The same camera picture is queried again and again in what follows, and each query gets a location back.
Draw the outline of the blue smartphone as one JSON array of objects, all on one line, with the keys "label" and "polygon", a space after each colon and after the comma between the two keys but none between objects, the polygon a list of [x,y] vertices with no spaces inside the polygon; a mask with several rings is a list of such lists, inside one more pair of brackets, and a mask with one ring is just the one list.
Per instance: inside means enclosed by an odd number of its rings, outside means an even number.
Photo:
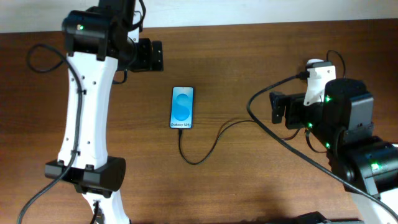
[{"label": "blue smartphone", "polygon": [[193,101],[193,87],[173,87],[170,112],[170,127],[172,129],[191,129],[193,127]]}]

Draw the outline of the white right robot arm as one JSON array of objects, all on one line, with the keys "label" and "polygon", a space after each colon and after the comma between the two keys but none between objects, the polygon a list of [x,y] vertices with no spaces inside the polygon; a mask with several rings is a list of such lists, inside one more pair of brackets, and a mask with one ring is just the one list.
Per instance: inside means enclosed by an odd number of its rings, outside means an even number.
[{"label": "white right robot arm", "polygon": [[362,81],[331,80],[316,103],[303,94],[269,97],[273,123],[306,128],[324,145],[365,223],[397,223],[397,147],[373,134],[374,97]]}]

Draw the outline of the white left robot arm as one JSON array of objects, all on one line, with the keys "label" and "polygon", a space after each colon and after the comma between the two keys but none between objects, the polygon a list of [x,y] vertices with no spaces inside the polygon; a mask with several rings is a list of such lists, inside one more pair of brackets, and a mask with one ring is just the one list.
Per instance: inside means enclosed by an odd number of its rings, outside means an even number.
[{"label": "white left robot arm", "polygon": [[116,72],[160,72],[162,44],[140,38],[142,1],[100,1],[63,20],[69,94],[65,135],[45,176],[71,183],[94,213],[94,223],[129,223],[121,200],[126,161],[108,154],[106,124]]}]

